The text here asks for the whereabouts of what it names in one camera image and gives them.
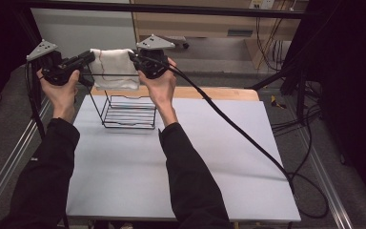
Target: white cloth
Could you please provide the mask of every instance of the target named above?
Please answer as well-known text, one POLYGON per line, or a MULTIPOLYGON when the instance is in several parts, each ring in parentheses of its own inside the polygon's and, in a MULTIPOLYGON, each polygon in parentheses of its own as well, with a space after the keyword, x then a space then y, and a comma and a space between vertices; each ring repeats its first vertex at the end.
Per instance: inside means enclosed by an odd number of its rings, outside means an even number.
POLYGON ((128 52, 131 50, 101 51, 91 49, 96 57, 89 64, 98 90, 138 90, 139 78, 128 52))

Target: person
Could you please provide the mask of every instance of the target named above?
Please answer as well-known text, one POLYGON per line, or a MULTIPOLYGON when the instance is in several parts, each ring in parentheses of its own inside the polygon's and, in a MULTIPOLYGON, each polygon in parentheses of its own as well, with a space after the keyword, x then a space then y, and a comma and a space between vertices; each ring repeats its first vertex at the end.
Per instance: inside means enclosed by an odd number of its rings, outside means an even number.
MULTIPOLYGON (((218 185, 178 122, 173 108, 175 76, 166 71, 159 78, 148 79, 138 73, 165 125, 159 131, 159 139, 166 156, 171 205, 179 228, 232 228, 218 185)), ((65 216, 74 150, 79 140, 79 132, 71 124, 79 71, 73 72, 64 86, 51 85, 41 71, 37 75, 53 106, 53 116, 45 138, 17 180, 10 212, 0 220, 0 229, 53 229, 65 216)))

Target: white tabletop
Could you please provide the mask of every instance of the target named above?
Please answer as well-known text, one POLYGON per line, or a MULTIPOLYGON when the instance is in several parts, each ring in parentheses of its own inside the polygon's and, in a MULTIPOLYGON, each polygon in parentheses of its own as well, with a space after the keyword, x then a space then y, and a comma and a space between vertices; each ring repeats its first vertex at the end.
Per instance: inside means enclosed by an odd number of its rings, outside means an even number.
MULTIPOLYGON (((99 108, 104 99, 94 97, 99 108)), ((262 102, 214 102, 281 163, 262 102)), ((173 105, 220 187, 231 221, 300 221, 284 175, 206 101, 176 98, 173 105)), ((107 129, 87 96, 74 125, 81 138, 68 197, 70 217, 174 220, 159 114, 155 130, 107 129)))

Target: black sleeve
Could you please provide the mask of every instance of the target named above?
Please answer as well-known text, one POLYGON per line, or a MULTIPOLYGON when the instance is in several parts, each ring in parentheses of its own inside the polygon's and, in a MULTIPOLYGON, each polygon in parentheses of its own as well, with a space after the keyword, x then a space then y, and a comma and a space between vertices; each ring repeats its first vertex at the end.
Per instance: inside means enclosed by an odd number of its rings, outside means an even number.
POLYGON ((79 132, 54 118, 47 134, 21 172, 0 228, 56 228, 65 216, 74 150, 79 132))
POLYGON ((159 134, 180 228, 232 228, 221 191, 179 123, 159 134))

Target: hand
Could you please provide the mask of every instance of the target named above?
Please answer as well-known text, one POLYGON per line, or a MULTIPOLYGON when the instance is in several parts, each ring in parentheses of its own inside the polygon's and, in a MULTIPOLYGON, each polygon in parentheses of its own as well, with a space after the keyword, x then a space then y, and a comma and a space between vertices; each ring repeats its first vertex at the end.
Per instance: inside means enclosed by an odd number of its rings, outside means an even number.
POLYGON ((52 117, 59 117, 71 123, 75 114, 73 103, 75 96, 78 93, 76 83, 79 79, 79 71, 73 71, 70 80, 63 86, 56 86, 49 83, 46 79, 44 79, 41 70, 37 72, 37 76, 40 78, 43 92, 49 98, 54 108, 52 117))
MULTIPOLYGON (((172 66, 176 66, 176 63, 170 58, 168 58, 168 61, 172 66)), ((165 127, 177 122, 177 116, 172 105, 174 88, 176 87, 176 77, 173 73, 167 70, 156 79, 147 78, 141 71, 138 71, 138 74, 139 80, 147 86, 150 98, 158 109, 165 127)))

